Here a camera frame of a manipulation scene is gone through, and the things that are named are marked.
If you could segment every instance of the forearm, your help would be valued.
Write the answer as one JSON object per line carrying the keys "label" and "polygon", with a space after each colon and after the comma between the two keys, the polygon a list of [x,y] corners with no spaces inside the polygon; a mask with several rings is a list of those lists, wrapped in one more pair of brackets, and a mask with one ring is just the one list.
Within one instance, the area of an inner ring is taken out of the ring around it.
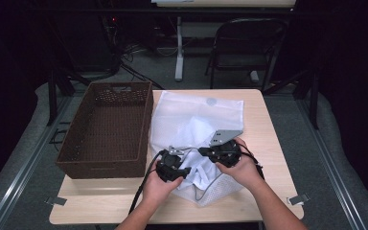
{"label": "forearm", "polygon": [[264,225],[268,230],[307,229],[265,181],[261,180],[259,183],[254,183],[253,186],[249,185],[246,188],[255,197]]}
{"label": "forearm", "polygon": [[139,230],[145,229],[151,216],[156,212],[157,205],[150,202],[141,202],[127,216],[127,218],[118,225],[117,230]]}

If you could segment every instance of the white fabric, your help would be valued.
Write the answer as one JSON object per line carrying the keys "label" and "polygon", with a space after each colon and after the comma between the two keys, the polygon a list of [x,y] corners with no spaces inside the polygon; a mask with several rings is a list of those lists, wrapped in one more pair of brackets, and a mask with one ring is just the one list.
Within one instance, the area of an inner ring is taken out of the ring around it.
{"label": "white fabric", "polygon": [[[242,187],[232,177],[220,176],[216,165],[196,150],[209,147],[219,129],[243,130],[243,101],[162,92],[151,119],[152,154],[173,146],[185,152],[180,169],[192,167],[187,178],[173,191],[175,194],[206,205]],[[214,198],[208,196],[212,188],[220,190],[219,195],[214,193]],[[202,200],[196,197],[199,194],[203,194]]]}

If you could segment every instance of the wicker basket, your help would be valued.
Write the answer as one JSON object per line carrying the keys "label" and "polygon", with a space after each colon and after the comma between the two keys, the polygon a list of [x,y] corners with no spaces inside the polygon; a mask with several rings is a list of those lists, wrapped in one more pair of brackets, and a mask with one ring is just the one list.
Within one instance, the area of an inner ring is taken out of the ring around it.
{"label": "wicker basket", "polygon": [[149,82],[91,83],[56,164],[73,179],[144,176],[152,109]]}

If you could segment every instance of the black chair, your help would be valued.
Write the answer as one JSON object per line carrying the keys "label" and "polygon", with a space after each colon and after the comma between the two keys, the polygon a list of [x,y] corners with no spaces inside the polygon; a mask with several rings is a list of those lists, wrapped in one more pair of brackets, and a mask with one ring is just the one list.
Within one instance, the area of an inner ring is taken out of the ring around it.
{"label": "black chair", "polygon": [[271,18],[238,18],[220,26],[205,71],[208,75],[211,68],[210,88],[214,87],[215,70],[264,71],[264,91],[276,45],[286,29],[286,22]]}

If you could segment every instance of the floor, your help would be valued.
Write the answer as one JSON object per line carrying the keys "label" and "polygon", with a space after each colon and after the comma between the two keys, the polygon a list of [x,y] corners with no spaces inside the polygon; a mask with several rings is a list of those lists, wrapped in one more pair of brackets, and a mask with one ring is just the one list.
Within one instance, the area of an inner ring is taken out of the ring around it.
{"label": "floor", "polygon": [[[180,82],[174,80],[174,50],[169,56],[139,50],[125,59],[125,63],[165,89],[208,88],[208,77],[203,75],[208,53],[201,52],[200,55],[195,51],[191,45],[186,49],[184,79]],[[84,76],[97,79],[92,73]],[[227,76],[217,74],[217,88],[254,86],[247,73],[230,73],[231,78]],[[115,76],[100,81],[132,80],[138,81],[121,69]],[[48,87],[42,85],[36,90],[39,98],[37,109],[0,174],[0,229],[96,229],[92,225],[51,224],[52,206],[45,203],[47,197],[57,196],[64,177],[54,164],[60,146],[54,142],[63,137],[63,134],[56,133],[68,128],[86,88],[76,81],[73,84],[77,89],[73,97],[58,94],[59,115],[51,126],[46,126]],[[264,100],[297,192],[310,197],[303,206],[305,216],[302,221],[309,229],[368,229],[368,193],[343,155],[337,124],[328,102],[320,97],[319,130],[315,130],[307,119],[306,102],[292,98],[293,87],[290,85],[274,95],[265,96]],[[113,229],[115,225],[97,227]]]}

